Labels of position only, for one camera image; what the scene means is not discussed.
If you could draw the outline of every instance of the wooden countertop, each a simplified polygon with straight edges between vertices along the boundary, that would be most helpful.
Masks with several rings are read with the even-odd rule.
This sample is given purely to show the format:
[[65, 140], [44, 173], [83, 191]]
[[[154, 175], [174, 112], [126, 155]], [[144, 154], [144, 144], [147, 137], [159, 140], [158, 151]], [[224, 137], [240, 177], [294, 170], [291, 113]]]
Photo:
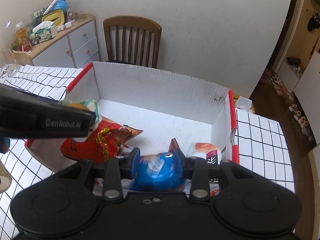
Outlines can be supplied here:
[[85, 25], [88, 22], [91, 22], [94, 20], [94, 15], [91, 13], [84, 14], [84, 21], [82, 22], [75, 22], [73, 27], [68, 28], [66, 30], [58, 32], [58, 35], [55, 36], [53, 39], [49, 41], [42, 42], [40, 44], [32, 46], [32, 52], [30, 54], [31, 59], [34, 59], [36, 56], [38, 56], [42, 51], [44, 51], [46, 48], [54, 44], [56, 41], [60, 40], [64, 36], [66, 36], [68, 33], [76, 30], [77, 28], [81, 27], [82, 25]]

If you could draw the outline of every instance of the drinking glass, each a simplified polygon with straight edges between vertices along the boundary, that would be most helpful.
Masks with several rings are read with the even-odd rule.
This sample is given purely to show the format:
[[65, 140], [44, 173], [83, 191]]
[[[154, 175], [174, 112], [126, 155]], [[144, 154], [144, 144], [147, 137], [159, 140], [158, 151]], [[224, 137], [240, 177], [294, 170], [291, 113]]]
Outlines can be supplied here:
[[84, 12], [83, 11], [79, 11], [78, 12], [78, 22], [83, 22], [84, 21]]
[[67, 14], [68, 14], [68, 22], [75, 22], [76, 21], [76, 14], [75, 11], [73, 9], [73, 5], [69, 4], [67, 6]]
[[9, 76], [14, 76], [20, 68], [20, 65], [16, 63], [13, 51], [11, 48], [6, 48], [1, 51], [1, 58], [4, 63], [4, 67]]

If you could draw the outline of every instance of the blue container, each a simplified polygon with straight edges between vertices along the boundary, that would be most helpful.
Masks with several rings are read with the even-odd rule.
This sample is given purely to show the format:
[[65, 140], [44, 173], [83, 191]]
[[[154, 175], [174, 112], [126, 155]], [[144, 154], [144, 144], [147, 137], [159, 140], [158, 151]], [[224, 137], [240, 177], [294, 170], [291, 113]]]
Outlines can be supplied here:
[[51, 11], [55, 11], [55, 10], [63, 10], [63, 13], [66, 14], [67, 13], [67, 5], [68, 3], [65, 0], [60, 0], [56, 3], [56, 5], [52, 8]]
[[138, 175], [131, 187], [135, 191], [168, 191], [184, 182], [173, 165], [172, 153], [141, 156]]

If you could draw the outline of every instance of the cardboard box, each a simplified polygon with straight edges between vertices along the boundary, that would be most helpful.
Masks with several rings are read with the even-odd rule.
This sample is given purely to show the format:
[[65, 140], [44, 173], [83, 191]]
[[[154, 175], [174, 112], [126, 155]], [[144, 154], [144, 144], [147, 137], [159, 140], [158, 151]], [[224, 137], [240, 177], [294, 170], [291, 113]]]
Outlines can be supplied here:
[[[143, 130], [127, 142], [141, 155], [167, 152], [176, 138], [186, 155], [193, 142], [226, 148], [223, 159], [239, 163], [234, 145], [236, 111], [232, 90], [212, 82], [160, 69], [93, 62], [68, 85], [67, 98], [92, 98], [100, 113], [119, 124]], [[27, 150], [57, 172], [73, 164], [60, 152], [64, 139], [27, 140]]]

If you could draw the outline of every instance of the wooden chair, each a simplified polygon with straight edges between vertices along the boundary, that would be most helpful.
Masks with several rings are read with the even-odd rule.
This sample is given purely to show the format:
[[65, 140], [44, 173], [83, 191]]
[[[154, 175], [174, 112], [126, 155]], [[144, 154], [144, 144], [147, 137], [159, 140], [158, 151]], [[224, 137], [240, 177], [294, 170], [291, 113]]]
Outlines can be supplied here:
[[[119, 27], [123, 27], [122, 30], [122, 55], [121, 60], [119, 59]], [[111, 42], [111, 31], [110, 27], [116, 27], [116, 59], [114, 59], [112, 42]], [[125, 60], [125, 48], [126, 48], [126, 28], [130, 28], [129, 41], [128, 41], [128, 60]], [[161, 26], [153, 20], [137, 17], [137, 16], [116, 16], [105, 19], [103, 21], [104, 35], [106, 39], [106, 46], [108, 52], [108, 58], [110, 62], [119, 62], [126, 64], [140, 65], [143, 64], [143, 59], [145, 59], [144, 66], [149, 67], [150, 50], [151, 50], [151, 40], [153, 33], [153, 52], [152, 52], [152, 68], [157, 68], [160, 37], [161, 37]], [[140, 29], [142, 30], [142, 38], [140, 43]], [[135, 45], [134, 45], [134, 55], [132, 61], [132, 33], [136, 31]], [[145, 51], [145, 41], [146, 32], [148, 32], [147, 49], [144, 57]], [[138, 60], [138, 48], [140, 49], [139, 63]]]

